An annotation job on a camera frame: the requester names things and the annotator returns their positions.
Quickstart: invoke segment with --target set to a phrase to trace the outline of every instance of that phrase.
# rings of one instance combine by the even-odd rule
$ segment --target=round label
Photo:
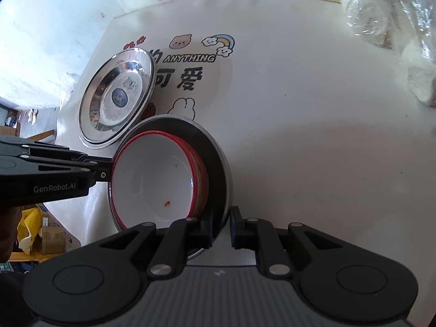
[[[116,88],[112,91],[112,102],[120,108],[123,108],[127,105],[127,93],[124,92],[121,88]]]

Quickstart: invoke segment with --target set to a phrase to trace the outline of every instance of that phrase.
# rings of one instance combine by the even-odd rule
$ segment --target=silver screw
[[[150,268],[150,273],[153,275],[168,275],[171,273],[171,267],[167,264],[155,264]]]
[[[291,268],[289,268],[286,264],[273,264],[270,265],[268,271],[274,275],[286,275],[291,271]]]

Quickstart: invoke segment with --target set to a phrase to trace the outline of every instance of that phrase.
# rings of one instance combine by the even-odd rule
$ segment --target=gray ribbed panel
[[[38,322],[34,327],[49,327]],[[187,266],[151,283],[130,311],[99,327],[339,327],[308,308],[293,286],[256,267]],[[409,327],[405,321],[388,327]]]

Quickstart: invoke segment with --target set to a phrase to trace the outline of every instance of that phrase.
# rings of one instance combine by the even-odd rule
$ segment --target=rainbow illustration
[[[223,46],[217,48],[216,55],[221,55],[224,58],[227,58],[233,52],[233,47],[235,46],[235,40],[228,34],[215,34],[214,36],[204,38],[201,42],[205,47],[222,43]]]

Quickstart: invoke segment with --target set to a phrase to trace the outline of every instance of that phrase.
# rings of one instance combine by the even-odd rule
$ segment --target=metal bowl
[[[156,62],[132,48],[109,59],[91,79],[80,104],[80,140],[101,149],[113,144],[138,120],[156,82]]]
[[[233,189],[230,168],[220,146],[198,123],[182,116],[162,114],[150,117],[135,125],[121,141],[114,157],[132,137],[148,130],[160,130],[182,138],[194,148],[203,160],[209,177],[209,193],[206,206],[212,206],[214,209],[213,237],[216,238],[226,223],[228,210],[232,205]],[[111,198],[110,182],[108,183],[108,195]],[[115,226],[118,231],[122,231],[123,227],[114,215],[112,201],[109,200],[109,202]],[[193,259],[203,251],[204,249],[192,252],[188,259]]]

